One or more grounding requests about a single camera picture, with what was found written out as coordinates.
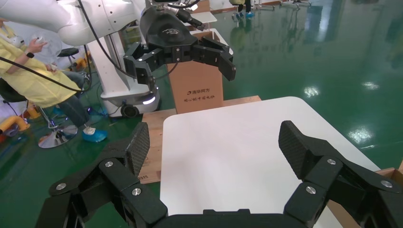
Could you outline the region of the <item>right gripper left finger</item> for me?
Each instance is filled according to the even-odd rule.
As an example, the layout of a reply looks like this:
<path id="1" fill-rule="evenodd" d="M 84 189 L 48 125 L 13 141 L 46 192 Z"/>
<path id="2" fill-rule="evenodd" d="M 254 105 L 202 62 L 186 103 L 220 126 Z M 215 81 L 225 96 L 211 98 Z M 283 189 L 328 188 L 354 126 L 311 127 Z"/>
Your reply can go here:
<path id="1" fill-rule="evenodd" d="M 139 179 L 150 149 L 148 124 L 108 144 L 97 159 L 49 188 L 36 227 L 82 228 L 102 206 L 112 203 L 131 228 L 152 228 L 168 215 L 167 207 Z"/>

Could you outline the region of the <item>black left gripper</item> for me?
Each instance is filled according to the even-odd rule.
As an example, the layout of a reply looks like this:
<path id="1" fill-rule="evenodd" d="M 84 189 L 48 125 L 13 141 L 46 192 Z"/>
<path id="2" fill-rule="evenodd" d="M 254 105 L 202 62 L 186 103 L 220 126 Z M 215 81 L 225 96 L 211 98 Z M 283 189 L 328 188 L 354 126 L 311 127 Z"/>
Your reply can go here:
<path id="1" fill-rule="evenodd" d="M 147 85 L 149 91 L 155 88 L 152 72 L 164 63 L 193 60 L 217 67 L 228 81 L 235 79 L 236 66 L 230 47 L 206 36 L 196 42 L 196 37 L 170 11 L 145 9 L 140 18 L 140 31 L 147 46 L 133 43 L 123 60 L 126 73 L 138 84 Z"/>

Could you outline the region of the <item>bystander bare hand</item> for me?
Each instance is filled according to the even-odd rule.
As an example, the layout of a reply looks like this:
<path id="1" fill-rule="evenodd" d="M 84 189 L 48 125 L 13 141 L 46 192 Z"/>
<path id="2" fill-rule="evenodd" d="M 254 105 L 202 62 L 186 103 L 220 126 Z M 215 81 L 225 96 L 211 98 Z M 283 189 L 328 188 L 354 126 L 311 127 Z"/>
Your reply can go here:
<path id="1" fill-rule="evenodd" d="M 30 41 L 26 51 L 33 54 L 39 53 L 46 44 L 47 42 L 39 42 L 37 38 L 33 39 Z"/>

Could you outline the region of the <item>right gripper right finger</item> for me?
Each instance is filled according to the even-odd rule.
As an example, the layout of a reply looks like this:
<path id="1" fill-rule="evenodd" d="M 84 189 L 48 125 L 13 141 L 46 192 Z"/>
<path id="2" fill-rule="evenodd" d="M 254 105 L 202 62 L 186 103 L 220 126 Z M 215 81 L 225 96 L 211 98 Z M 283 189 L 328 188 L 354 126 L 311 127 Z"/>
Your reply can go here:
<path id="1" fill-rule="evenodd" d="M 328 141 L 304 135 L 292 121 L 280 125 L 278 145 L 301 183 L 284 213 L 304 227 L 318 221 L 329 201 L 362 228 L 400 228 L 403 189 L 394 180 L 346 159 Z"/>

